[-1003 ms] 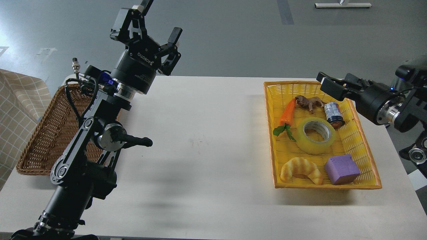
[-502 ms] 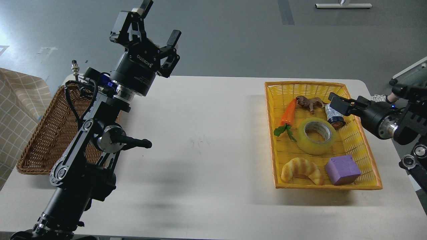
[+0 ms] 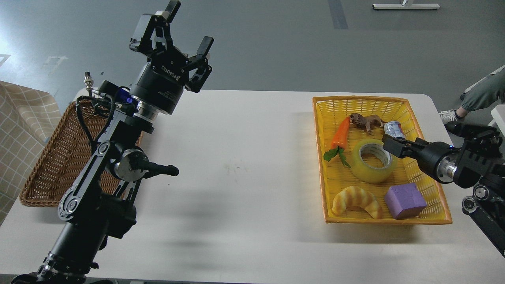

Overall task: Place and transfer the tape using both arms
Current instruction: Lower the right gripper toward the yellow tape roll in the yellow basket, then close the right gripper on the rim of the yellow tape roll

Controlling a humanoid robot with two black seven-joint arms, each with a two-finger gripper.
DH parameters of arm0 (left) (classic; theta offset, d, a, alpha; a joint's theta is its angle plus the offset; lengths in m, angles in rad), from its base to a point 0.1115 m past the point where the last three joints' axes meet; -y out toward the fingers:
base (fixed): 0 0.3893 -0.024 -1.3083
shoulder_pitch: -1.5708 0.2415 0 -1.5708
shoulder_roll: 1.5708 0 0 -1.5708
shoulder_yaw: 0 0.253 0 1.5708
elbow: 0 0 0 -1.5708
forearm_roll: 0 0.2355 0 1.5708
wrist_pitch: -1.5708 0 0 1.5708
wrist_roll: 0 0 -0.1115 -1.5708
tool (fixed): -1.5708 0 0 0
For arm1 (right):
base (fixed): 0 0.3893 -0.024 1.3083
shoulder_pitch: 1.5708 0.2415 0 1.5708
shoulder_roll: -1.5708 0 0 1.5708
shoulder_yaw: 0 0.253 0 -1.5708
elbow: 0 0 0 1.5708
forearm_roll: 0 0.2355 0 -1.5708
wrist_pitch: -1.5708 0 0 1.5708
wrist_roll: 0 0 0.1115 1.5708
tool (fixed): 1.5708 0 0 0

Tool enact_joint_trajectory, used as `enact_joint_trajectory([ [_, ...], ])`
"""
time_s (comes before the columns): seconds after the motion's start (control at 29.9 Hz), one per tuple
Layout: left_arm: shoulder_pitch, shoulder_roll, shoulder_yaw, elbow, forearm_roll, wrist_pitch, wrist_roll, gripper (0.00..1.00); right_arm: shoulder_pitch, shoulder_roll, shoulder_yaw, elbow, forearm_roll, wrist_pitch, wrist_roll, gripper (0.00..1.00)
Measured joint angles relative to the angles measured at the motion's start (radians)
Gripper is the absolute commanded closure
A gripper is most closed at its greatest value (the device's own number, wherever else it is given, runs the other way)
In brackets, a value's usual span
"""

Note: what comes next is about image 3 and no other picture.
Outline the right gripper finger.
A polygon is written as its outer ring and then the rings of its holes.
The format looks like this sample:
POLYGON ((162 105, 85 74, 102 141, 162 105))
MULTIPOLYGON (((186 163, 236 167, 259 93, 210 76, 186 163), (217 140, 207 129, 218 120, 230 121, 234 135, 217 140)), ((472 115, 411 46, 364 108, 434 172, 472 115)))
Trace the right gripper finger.
POLYGON ((383 149, 393 156, 403 158, 403 144, 402 143, 384 143, 383 149))
POLYGON ((412 141, 406 140, 404 137, 394 137, 388 134, 383 135, 383 147, 407 147, 412 144, 412 141))

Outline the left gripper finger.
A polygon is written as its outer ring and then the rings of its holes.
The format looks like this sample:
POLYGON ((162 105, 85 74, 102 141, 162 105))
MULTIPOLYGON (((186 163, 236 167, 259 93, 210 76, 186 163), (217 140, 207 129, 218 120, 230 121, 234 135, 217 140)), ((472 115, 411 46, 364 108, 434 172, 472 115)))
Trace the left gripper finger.
POLYGON ((212 47, 212 44, 214 42, 214 38, 210 36, 204 36, 200 46, 197 49, 197 56, 202 56, 202 57, 207 57, 210 48, 212 47))
POLYGON ((132 43, 146 44, 155 34, 156 38, 164 38, 166 43, 172 44, 170 24, 180 6, 179 0, 170 0, 166 9, 157 11, 155 14, 142 14, 134 30, 132 43))

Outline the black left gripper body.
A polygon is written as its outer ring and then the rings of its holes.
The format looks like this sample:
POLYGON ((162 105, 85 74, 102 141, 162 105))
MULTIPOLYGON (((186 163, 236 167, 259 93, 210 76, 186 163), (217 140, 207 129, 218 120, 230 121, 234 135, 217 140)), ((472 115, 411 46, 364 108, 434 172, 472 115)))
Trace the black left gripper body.
POLYGON ((183 90, 200 92, 213 69, 207 57, 188 57, 163 41, 157 41, 155 46, 153 40, 133 44, 131 38, 130 49, 146 55, 148 60, 129 94, 139 103, 172 114, 183 90))

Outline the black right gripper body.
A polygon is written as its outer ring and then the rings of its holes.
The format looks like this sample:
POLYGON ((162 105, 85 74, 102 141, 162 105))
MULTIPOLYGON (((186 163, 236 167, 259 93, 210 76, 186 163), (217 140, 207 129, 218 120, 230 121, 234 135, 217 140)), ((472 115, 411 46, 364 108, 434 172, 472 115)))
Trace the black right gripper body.
POLYGON ((445 142, 428 142, 420 138, 415 141, 400 138, 403 144, 400 157, 417 161, 419 169, 441 184, 453 182, 459 149, 445 142))

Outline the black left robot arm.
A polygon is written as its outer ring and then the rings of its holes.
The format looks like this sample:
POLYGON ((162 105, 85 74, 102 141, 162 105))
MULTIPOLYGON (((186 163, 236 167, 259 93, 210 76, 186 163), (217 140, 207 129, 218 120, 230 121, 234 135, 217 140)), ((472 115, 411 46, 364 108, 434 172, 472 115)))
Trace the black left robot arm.
POLYGON ((137 141, 153 132, 159 113, 173 113, 183 90, 200 92, 212 72, 212 37, 203 38, 194 56, 173 44, 170 25, 180 6, 171 0, 166 9, 141 16, 129 44, 147 57, 136 83, 127 88, 105 80, 94 89, 85 72, 88 95, 78 97, 75 108, 90 158, 58 203, 65 226, 54 246, 38 271, 16 276, 13 284, 83 284, 99 267, 94 258, 108 237, 120 239, 136 224, 141 180, 179 174, 175 166, 150 162, 137 141))

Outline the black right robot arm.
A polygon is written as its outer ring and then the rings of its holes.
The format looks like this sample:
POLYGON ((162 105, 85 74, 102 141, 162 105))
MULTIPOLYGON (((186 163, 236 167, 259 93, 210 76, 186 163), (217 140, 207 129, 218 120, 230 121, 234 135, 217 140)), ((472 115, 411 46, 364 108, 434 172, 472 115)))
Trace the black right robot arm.
POLYGON ((383 135, 384 150, 398 158, 415 159, 419 169, 442 184, 455 183, 472 188, 472 196, 462 200, 462 212, 487 236, 500 254, 505 249, 505 172, 500 153, 503 139, 492 126, 451 121, 447 131, 462 137, 460 148, 445 142, 414 141, 383 135))

